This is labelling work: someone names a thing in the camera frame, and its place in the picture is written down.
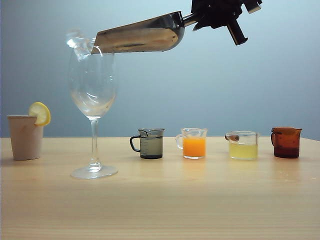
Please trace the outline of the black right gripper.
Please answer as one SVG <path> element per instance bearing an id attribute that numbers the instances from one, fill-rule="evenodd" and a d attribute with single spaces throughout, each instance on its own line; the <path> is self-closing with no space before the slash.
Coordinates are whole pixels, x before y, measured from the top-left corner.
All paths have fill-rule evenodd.
<path id="1" fill-rule="evenodd" d="M 242 13 L 238 0 L 192 0 L 190 12 L 201 17 L 213 17 L 213 19 L 202 18 L 199 20 L 193 27 L 193 31 L 205 27 L 212 29 L 227 27 L 236 46 L 244 44 L 248 40 L 237 22 Z"/>

